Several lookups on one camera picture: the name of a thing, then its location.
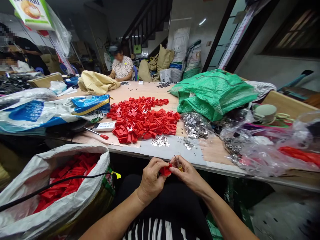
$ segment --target black railing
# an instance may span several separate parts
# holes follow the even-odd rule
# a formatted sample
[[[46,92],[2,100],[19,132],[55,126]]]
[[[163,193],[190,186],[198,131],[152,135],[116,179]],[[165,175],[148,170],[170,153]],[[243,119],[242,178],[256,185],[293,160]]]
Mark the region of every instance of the black railing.
[[[131,53],[133,45],[143,45],[159,29],[170,15],[171,8],[172,0],[146,0],[122,37],[122,42],[130,46]]]

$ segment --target wooden table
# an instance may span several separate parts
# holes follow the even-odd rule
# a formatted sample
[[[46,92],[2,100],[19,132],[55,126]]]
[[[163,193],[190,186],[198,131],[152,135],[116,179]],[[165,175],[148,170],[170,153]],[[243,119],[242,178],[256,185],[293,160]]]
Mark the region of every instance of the wooden table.
[[[170,111],[170,110],[177,111],[178,98],[173,96],[170,93],[167,93],[167,91],[170,88],[172,88],[173,85],[170,85],[169,87],[166,87],[166,88],[158,88],[157,86],[159,86],[159,83],[157,83],[157,82],[145,82],[142,86],[139,86],[138,82],[129,82],[129,85],[121,85],[119,88],[109,91],[108,94],[113,98],[113,99],[110,99],[111,104],[112,103],[119,103],[120,101],[127,100],[130,97],[139,98],[139,97],[145,96],[145,97],[155,97],[158,99],[167,98],[167,99],[169,99],[168,105],[163,105],[161,107],[156,106],[155,108],[152,108],[152,109],[157,111],[157,110],[163,108],[166,111]],[[86,95],[86,94],[84,92],[81,92],[78,89],[78,92],[76,92],[76,93],[64,95],[59,98],[62,99],[62,98],[84,96],[84,95]],[[305,112],[313,110],[312,109],[313,107],[310,106],[311,109],[309,109],[307,106],[308,105],[304,106]],[[104,118],[101,122],[110,122],[110,121],[112,121],[112,120]],[[107,145],[111,152],[128,154],[128,155],[132,155],[132,156],[139,156],[142,158],[151,158],[152,157],[152,156],[140,155],[138,153],[130,153],[130,152],[121,151],[121,148],[123,146],[140,147],[141,141],[138,141],[137,143],[131,143],[131,144],[120,144],[118,141],[118,138],[115,135],[113,135],[111,132],[105,132],[103,134],[109,136],[109,139],[105,140],[105,139],[102,139],[101,137],[99,137],[98,135],[93,135],[93,133],[91,133],[91,132],[85,132],[85,133],[82,133],[78,136],[75,136],[72,139],[72,142],[82,143],[82,144],[103,145],[103,146]],[[177,123],[176,135],[181,136],[181,137],[187,136],[186,131],[184,129],[183,122],[181,120]],[[70,141],[70,139],[65,139],[65,138],[60,138],[60,140]],[[219,137],[213,137],[213,138],[211,138],[211,140],[201,140],[199,142],[200,142],[200,147],[201,147],[201,150],[203,153],[203,158],[206,161],[207,165],[206,166],[195,165],[195,167],[198,169],[202,169],[202,170],[206,170],[206,171],[214,172],[214,173],[218,173],[218,174],[223,174],[223,175],[231,176],[231,177],[253,178],[253,179],[268,182],[268,183],[287,185],[287,186],[292,186],[292,187],[298,187],[301,189],[320,192],[320,188],[318,187],[319,186],[319,178],[318,178],[317,174],[316,174],[316,176],[311,176],[311,178],[309,178],[309,174],[306,174],[305,171],[303,171],[304,177],[301,176],[302,173],[299,171],[296,171],[294,173],[294,175],[289,174],[287,176],[277,177],[277,178],[275,178],[275,177],[261,178],[261,177],[250,176],[244,170],[242,170],[239,167],[232,164],[232,162],[227,158],[228,153],[223,148],[222,141],[219,139]]]

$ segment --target workbench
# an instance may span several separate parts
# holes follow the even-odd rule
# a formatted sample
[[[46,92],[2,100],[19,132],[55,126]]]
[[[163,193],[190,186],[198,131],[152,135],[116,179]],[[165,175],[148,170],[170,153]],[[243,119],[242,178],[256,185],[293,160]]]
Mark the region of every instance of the workbench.
[[[115,90],[111,90],[108,92],[110,97],[110,103],[119,103],[120,101],[128,100],[129,98],[139,98],[139,97],[155,97],[158,99],[169,99],[168,105],[163,106],[155,106],[155,111],[160,110],[163,108],[166,111],[177,111],[178,106],[178,98],[173,96],[167,91],[173,87],[170,85],[166,88],[158,88],[158,82],[144,82],[143,85],[138,85],[138,82],[129,82],[128,85],[121,85],[119,88]],[[69,97],[76,97],[76,96],[84,96],[86,95],[84,92],[81,92],[78,89],[78,92],[64,95],[59,97],[62,98],[69,98]],[[265,99],[264,103],[279,105],[278,108],[286,108],[286,111],[282,111],[285,113],[290,114],[292,117],[297,117],[303,112],[310,112],[315,111],[317,108],[304,104],[302,102],[296,101],[284,95],[281,95],[277,92],[270,92],[267,98]],[[104,118],[100,122],[110,122],[111,119]],[[135,151],[135,148],[139,148],[141,145],[141,141],[138,140],[137,143],[131,144],[120,144],[118,138],[113,135],[111,132],[103,132],[104,135],[109,136],[108,140],[102,139],[97,134],[93,134],[91,132],[84,132],[81,133],[73,139],[68,138],[59,138],[60,140],[64,141],[72,141],[73,143],[82,143],[82,144],[95,144],[95,145],[107,145],[111,152],[121,153],[124,155],[130,155],[140,158],[151,158],[157,156],[146,156],[143,154],[138,153]],[[187,136],[187,133],[184,129],[184,124],[182,120],[178,121],[177,123],[177,131],[176,135],[180,136],[182,139],[183,137]],[[248,175],[244,170],[240,169],[238,166],[235,166],[228,158],[228,153],[224,149],[222,141],[219,137],[215,136],[210,138],[210,140],[200,140],[200,147],[203,155],[203,159],[205,160],[206,165],[197,165],[194,164],[194,167],[197,169],[218,173],[230,177],[246,177],[255,179],[258,181],[264,181],[268,183],[286,185],[291,187],[296,187],[300,189],[305,189],[309,191],[316,191],[320,192],[319,182],[320,177],[318,173],[314,172],[306,172],[301,170],[290,170],[285,176],[281,177],[255,177]]]

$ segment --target screwdriver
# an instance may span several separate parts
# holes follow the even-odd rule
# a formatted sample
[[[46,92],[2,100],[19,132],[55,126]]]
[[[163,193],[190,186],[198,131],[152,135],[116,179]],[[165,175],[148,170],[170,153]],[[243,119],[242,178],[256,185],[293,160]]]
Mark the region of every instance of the screwdriver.
[[[176,162],[177,162],[177,166],[178,166],[178,169],[180,170],[180,172],[183,172],[182,165],[179,163],[178,159],[176,158],[176,155],[174,155],[174,159],[175,159]]]
[[[93,131],[93,130],[91,130],[91,129],[89,129],[89,128],[86,128],[86,127],[83,127],[83,128],[84,128],[84,129],[87,129],[87,130],[90,131],[90,132],[93,132],[93,133],[95,133],[95,134],[98,134],[100,137],[102,137],[102,138],[105,139],[105,140],[108,140],[108,139],[109,139],[109,137],[106,136],[106,135],[97,133],[97,132],[95,132],[95,131]]]

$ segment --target beige cloth bag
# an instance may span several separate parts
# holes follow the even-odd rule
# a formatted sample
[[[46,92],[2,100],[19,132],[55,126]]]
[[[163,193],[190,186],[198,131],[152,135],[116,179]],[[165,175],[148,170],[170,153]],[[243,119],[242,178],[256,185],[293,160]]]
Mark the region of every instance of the beige cloth bag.
[[[151,71],[157,70],[157,62],[158,62],[159,53],[155,57],[150,58],[149,66]]]
[[[160,74],[160,71],[163,69],[168,69],[170,67],[170,63],[174,58],[174,51],[165,49],[160,44],[159,57],[157,62],[157,72]]]
[[[120,87],[120,83],[113,80],[111,77],[97,72],[89,72],[87,70],[82,72],[81,77],[79,77],[78,85],[81,91],[94,96],[104,95],[109,90]]]
[[[139,80],[144,82],[152,82],[150,72],[149,72],[149,64],[147,60],[142,60],[139,66]]]

